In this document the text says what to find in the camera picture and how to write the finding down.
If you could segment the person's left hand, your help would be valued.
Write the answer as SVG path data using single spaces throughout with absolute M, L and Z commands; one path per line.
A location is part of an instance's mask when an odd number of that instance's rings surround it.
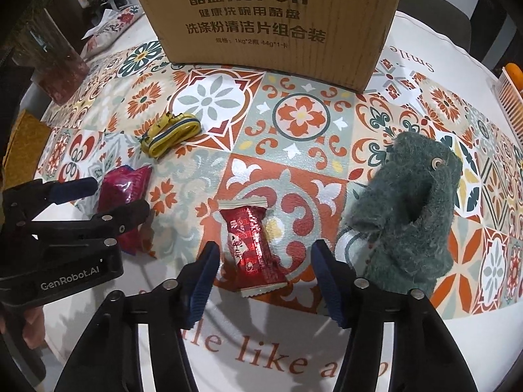
M 43 307 L 26 309 L 24 312 L 18 312 L 17 316 L 24 319 L 22 329 L 22 338 L 29 349 L 35 350 L 44 344 L 45 340 L 45 317 Z

